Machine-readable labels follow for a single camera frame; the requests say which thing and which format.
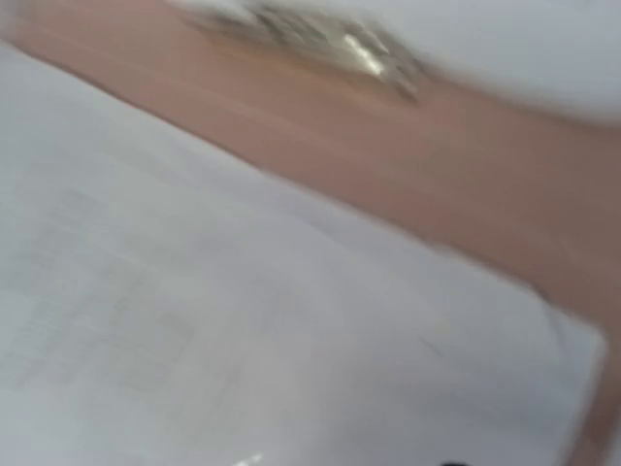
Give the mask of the white printed sheet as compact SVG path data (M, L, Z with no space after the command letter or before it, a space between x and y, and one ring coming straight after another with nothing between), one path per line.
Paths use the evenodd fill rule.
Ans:
M530 289L1 49L5 465L556 465L605 352Z

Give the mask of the pink-brown file folder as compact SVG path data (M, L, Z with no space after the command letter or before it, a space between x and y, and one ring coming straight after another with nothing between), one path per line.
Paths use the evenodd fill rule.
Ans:
M164 1L21 1L15 45L240 159L450 246L596 324L571 462L620 459L620 131L436 76L416 100Z

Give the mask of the white sheet dense English text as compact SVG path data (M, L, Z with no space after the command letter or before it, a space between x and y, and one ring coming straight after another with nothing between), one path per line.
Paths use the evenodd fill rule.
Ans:
M617 1L298 1L373 22L452 79L597 123L620 120Z

